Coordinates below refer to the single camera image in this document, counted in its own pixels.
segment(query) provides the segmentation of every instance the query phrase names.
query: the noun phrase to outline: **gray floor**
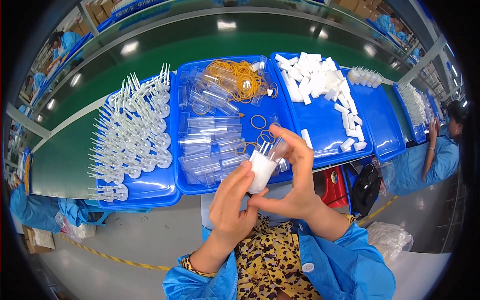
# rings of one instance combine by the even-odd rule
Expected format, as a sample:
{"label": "gray floor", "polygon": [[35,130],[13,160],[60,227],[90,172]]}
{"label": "gray floor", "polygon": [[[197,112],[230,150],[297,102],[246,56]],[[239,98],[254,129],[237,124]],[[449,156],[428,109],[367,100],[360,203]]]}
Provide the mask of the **gray floor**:
{"label": "gray floor", "polygon": [[[397,198],[381,213],[365,222],[400,225],[414,237],[413,251],[424,249],[435,232],[447,200],[445,191],[452,178],[409,196]],[[371,212],[393,196],[381,196]],[[174,207],[154,209],[148,214],[111,214],[105,227],[83,245],[138,263],[175,266],[177,257],[191,253],[202,243],[199,196],[183,196]],[[56,250],[41,254],[46,265],[72,294],[91,299],[164,299],[165,271],[121,264],[95,255],[55,237]]]}

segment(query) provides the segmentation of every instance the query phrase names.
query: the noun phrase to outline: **woman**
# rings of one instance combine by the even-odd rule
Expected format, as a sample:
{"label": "woman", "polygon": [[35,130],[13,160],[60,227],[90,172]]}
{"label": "woman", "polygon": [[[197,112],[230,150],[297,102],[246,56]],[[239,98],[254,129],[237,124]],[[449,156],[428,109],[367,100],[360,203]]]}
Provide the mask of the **woman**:
{"label": "woman", "polygon": [[[243,161],[218,187],[209,207],[214,225],[205,243],[178,259],[163,282],[168,299],[390,299],[395,278],[368,234],[327,207],[313,188],[313,151],[293,132],[270,125],[290,146],[293,188],[281,200],[266,188],[247,209],[253,182]],[[258,210],[292,218],[270,228]]]}
{"label": "woman", "polygon": [[382,164],[389,192],[404,196],[445,180],[455,172],[458,143],[467,114],[459,101],[452,102],[447,111],[447,126],[440,129],[437,118],[430,123],[428,143],[407,148],[404,154]]}
{"label": "woman", "polygon": [[[52,33],[50,39],[48,39],[48,44],[53,49],[53,61],[48,66],[47,72],[50,72],[53,66],[63,59],[80,39],[82,39],[82,37],[78,33],[71,31]],[[80,51],[72,60],[82,60],[82,52]]]}

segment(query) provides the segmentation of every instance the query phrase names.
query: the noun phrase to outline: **blue plastic tray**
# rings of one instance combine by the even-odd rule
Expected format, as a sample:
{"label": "blue plastic tray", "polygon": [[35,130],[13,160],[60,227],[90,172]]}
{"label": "blue plastic tray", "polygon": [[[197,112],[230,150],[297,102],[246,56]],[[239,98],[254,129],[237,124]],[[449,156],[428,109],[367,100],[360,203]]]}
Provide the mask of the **blue plastic tray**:
{"label": "blue plastic tray", "polygon": [[[346,77],[349,69],[342,69]],[[355,84],[351,88],[357,107],[361,106],[365,115],[364,125],[368,128],[373,142],[373,153],[385,162],[407,150],[400,123],[390,100],[382,86],[377,88]]]}
{"label": "blue plastic tray", "polygon": [[[361,163],[362,166],[366,166],[367,164],[372,163],[372,157],[370,156],[370,157],[362,158],[362,159],[359,160],[359,162]],[[345,184],[345,189],[347,190],[348,207],[350,209],[350,214],[355,216],[355,215],[358,214],[358,212],[356,212],[356,211],[354,212],[353,208],[352,208],[352,202],[350,200],[350,189],[348,188],[348,184],[347,184],[347,176],[348,176],[348,180],[350,180],[351,186],[353,186],[353,184],[357,180],[358,175],[352,173],[352,170],[350,168],[346,169],[345,166],[343,166],[343,165],[341,167],[342,167],[342,172],[343,172],[343,182]],[[379,198],[380,198],[380,195],[378,195],[375,202],[377,202]]]}
{"label": "blue plastic tray", "polygon": [[427,140],[427,136],[425,135],[425,128],[423,127],[422,124],[420,124],[419,126],[413,127],[412,119],[408,114],[407,107],[405,106],[405,103],[403,102],[403,98],[402,96],[400,96],[400,93],[398,92],[397,88],[398,88],[398,84],[393,83],[393,91],[395,91],[395,95],[397,96],[398,101],[400,101],[400,105],[403,108],[403,112],[407,117],[408,125],[410,126],[410,130],[412,131],[413,140],[418,144],[423,143]]}
{"label": "blue plastic tray", "polygon": [[427,95],[427,99],[430,102],[430,106],[432,107],[433,113],[437,116],[438,120],[442,120],[442,118],[440,118],[440,113],[438,112],[438,108],[437,108],[437,105],[435,104],[435,100],[433,99],[433,96],[430,95],[428,90],[426,90],[425,94]]}
{"label": "blue plastic tray", "polygon": [[[286,53],[286,52],[275,52],[270,56],[272,61],[275,61],[275,55],[280,54],[286,59],[294,58],[295,56],[300,56],[299,53]],[[312,103],[305,105],[302,103],[293,103],[291,101],[290,95],[287,92],[287,86],[283,81],[282,75],[280,74],[280,69],[277,64],[273,64],[277,76],[284,90],[285,98],[288,101],[288,106],[292,114],[293,124],[295,126],[295,132],[301,136],[300,131],[302,129],[307,129],[310,140],[312,141],[314,159],[313,167],[324,167],[332,164],[337,164],[344,161],[353,160],[363,156],[368,156],[373,153],[373,144],[368,130],[365,130],[366,127],[362,127],[363,135],[365,141],[367,142],[367,147],[360,151],[354,151],[353,146],[351,151],[341,152],[340,145],[348,138],[343,128],[342,116],[340,112],[334,109],[334,101],[325,100],[324,95],[312,100]],[[358,100],[355,99],[355,94],[352,94],[352,98],[355,100],[355,104],[358,103]],[[362,120],[365,120],[363,111],[360,105],[357,105],[358,115]]]}
{"label": "blue plastic tray", "polygon": [[[141,80],[140,83],[143,83],[147,80],[150,80],[151,77]],[[176,91],[175,85],[175,74],[170,73],[170,90]],[[170,95],[169,104],[172,105],[172,99],[176,97],[173,93]],[[167,122],[166,133],[171,134],[172,132],[172,119],[173,117],[168,116],[165,118]],[[176,145],[177,139],[172,137],[172,145]],[[173,146],[170,146],[168,150],[172,152]],[[125,175],[123,184],[128,188],[128,198],[126,201],[115,200],[113,202],[99,201],[100,207],[103,209],[138,209],[138,208],[148,208],[148,207],[163,207],[163,206],[172,206],[176,204],[181,197],[179,189],[176,188],[175,182],[173,180],[174,167],[172,164],[167,169],[161,169],[155,167],[152,172],[146,173],[142,171],[142,174],[137,179],[132,179],[128,175]],[[97,187],[99,185],[115,185],[113,182],[105,183],[104,180],[96,179]]]}
{"label": "blue plastic tray", "polygon": [[[222,57],[220,59],[233,60],[237,62],[240,62],[241,60],[245,60],[249,63],[253,63],[255,61],[259,61],[260,56],[259,55],[232,56],[232,57]],[[212,61],[213,59],[187,62],[178,68],[177,74],[180,74],[182,71],[189,71],[194,66],[206,68],[207,65],[210,64]],[[293,121],[290,115],[290,111],[288,109],[288,101],[285,99],[285,95],[280,88],[278,77],[275,74],[272,62],[270,60],[267,61],[266,72],[269,74],[271,80],[278,85],[278,96],[275,99],[268,96],[264,96],[259,108],[256,106],[253,106],[252,104],[234,103],[234,105],[240,109],[240,112],[245,114],[245,117],[241,118],[242,138],[245,138],[247,142],[255,142],[257,137],[260,135],[260,131],[263,129],[268,129],[268,126],[270,125],[269,117],[274,113],[278,115],[278,118],[280,120],[280,124],[282,125],[282,127],[294,131]],[[179,85],[180,85],[180,76],[177,76],[177,82],[175,83],[175,86],[179,86]],[[170,107],[171,107],[170,115],[172,116],[172,122],[171,122],[172,123],[171,125],[172,141],[176,141],[178,139],[178,128],[179,128],[178,119],[179,119],[180,113],[183,112],[183,110],[180,110],[178,108],[178,97],[176,95],[176,92],[177,91],[175,90],[172,93],[172,98],[170,100]],[[218,111],[215,115],[222,116],[224,114]],[[255,129],[254,127],[252,127],[252,125],[250,124],[250,119],[254,115],[261,115],[265,117],[267,121],[267,126],[265,126],[265,128],[261,130]],[[253,119],[253,122],[254,124],[256,124],[257,127],[259,127],[260,125],[263,125],[263,120],[260,120],[260,119],[261,118],[259,117],[256,117],[255,119]],[[185,176],[181,170],[180,163],[178,161],[178,157],[182,156],[183,153],[177,145],[172,146],[172,151],[173,151],[172,164],[174,165],[174,170],[175,170],[175,184],[183,194],[198,195],[198,194],[215,192],[217,190],[219,185],[218,183],[211,188],[207,188],[201,184],[189,185],[185,179]],[[252,152],[253,152],[253,147],[252,146],[247,147],[246,153],[251,155]],[[289,170],[286,172],[282,172],[277,176],[272,176],[268,183],[289,181],[289,180],[292,180],[292,177],[293,177],[293,173],[291,172],[291,170]]]}

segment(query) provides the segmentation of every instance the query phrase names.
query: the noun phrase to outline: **sleeve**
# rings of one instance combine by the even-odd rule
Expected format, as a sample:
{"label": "sleeve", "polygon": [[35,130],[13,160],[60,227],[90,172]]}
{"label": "sleeve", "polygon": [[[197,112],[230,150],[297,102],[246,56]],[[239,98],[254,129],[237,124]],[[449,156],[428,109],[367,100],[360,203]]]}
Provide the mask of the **sleeve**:
{"label": "sleeve", "polygon": [[391,299],[396,282],[392,271],[385,265],[380,252],[368,244],[368,232],[353,223],[345,234],[334,242],[315,237],[321,253],[326,255],[322,264],[326,287],[317,287],[324,299],[331,290],[340,289],[353,295],[353,299]]}
{"label": "sleeve", "polygon": [[185,267],[189,255],[178,258],[177,267],[173,267],[165,276],[163,291],[167,299],[231,299],[237,293],[237,263],[232,251],[227,261],[213,277],[203,276]]}
{"label": "sleeve", "polygon": [[[437,137],[437,143],[446,138]],[[453,142],[442,142],[440,149],[433,158],[432,166],[427,172],[427,181],[434,184],[450,177],[456,170],[459,160],[458,146]]]}

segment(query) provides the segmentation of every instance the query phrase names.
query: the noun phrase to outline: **white foam block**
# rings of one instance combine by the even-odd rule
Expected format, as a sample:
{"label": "white foam block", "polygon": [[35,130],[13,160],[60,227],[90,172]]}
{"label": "white foam block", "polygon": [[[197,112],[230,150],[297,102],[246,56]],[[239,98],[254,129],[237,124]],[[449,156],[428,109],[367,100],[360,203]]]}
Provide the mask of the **white foam block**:
{"label": "white foam block", "polygon": [[333,108],[335,110],[338,110],[339,112],[341,112],[342,114],[348,114],[350,113],[350,111],[348,109],[346,109],[345,107],[341,106],[340,104],[338,103],[335,103],[335,105],[333,106]]}
{"label": "white foam block", "polygon": [[362,149],[365,149],[366,146],[367,146],[367,142],[364,142],[364,141],[353,144],[353,148],[355,149],[355,151],[360,151]]}
{"label": "white foam block", "polygon": [[307,146],[310,148],[310,149],[313,149],[313,146],[312,146],[312,141],[310,140],[310,136],[308,134],[308,130],[305,128],[305,129],[302,129],[300,131],[301,133],[301,137],[302,139],[304,139],[306,142],[307,142]]}
{"label": "white foam block", "polygon": [[283,56],[281,56],[281,55],[278,54],[278,53],[275,55],[275,59],[276,59],[277,61],[285,64],[285,65],[290,65],[290,61],[287,60],[286,58],[284,58]]}
{"label": "white foam block", "polygon": [[340,100],[340,103],[345,107],[347,110],[350,108],[350,105],[348,104],[348,101],[345,100],[345,97],[343,94],[338,95],[338,100]]}
{"label": "white foam block", "polygon": [[358,115],[353,116],[353,120],[354,120],[355,123],[357,123],[358,125],[363,126],[363,121],[362,121],[362,119],[360,119],[360,117],[359,117]]}
{"label": "white foam block", "polygon": [[355,106],[355,101],[353,99],[348,100],[348,104],[350,105],[350,110],[354,116],[358,115],[357,107]]}
{"label": "white foam block", "polygon": [[300,61],[300,60],[306,60],[306,59],[307,59],[307,53],[306,53],[306,52],[300,52],[299,61]]}
{"label": "white foam block", "polygon": [[294,58],[289,59],[289,61],[290,61],[290,64],[291,64],[291,65],[294,65],[294,64],[296,64],[297,62],[299,62],[299,57],[298,57],[298,56],[295,56]]}
{"label": "white foam block", "polygon": [[336,93],[336,90],[334,90],[333,88],[330,89],[330,90],[326,93],[325,99],[328,100],[328,101],[332,100],[333,97],[335,96],[335,93]]}
{"label": "white foam block", "polygon": [[358,135],[359,135],[359,142],[365,141],[365,137],[363,136],[363,131],[361,130],[361,126],[360,126],[360,125],[355,126],[355,131],[356,131],[356,132],[358,133]]}
{"label": "white foam block", "polygon": [[348,125],[350,126],[350,129],[355,130],[355,121],[353,120],[353,115],[351,113],[348,114]]}
{"label": "white foam block", "polygon": [[286,65],[284,63],[280,64],[280,67],[279,67],[281,70],[285,70],[285,71],[290,71],[291,69],[293,69],[292,66],[290,65]]}
{"label": "white foam block", "polygon": [[350,126],[348,125],[348,116],[346,113],[342,113],[342,122],[343,122],[343,128],[350,130]]}
{"label": "white foam block", "polygon": [[315,60],[315,61],[322,61],[322,55],[321,54],[307,54],[308,60]]}
{"label": "white foam block", "polygon": [[340,149],[342,150],[342,152],[348,151],[350,150],[350,147],[352,147],[354,142],[355,141],[352,138],[347,138],[347,140],[340,145]]}

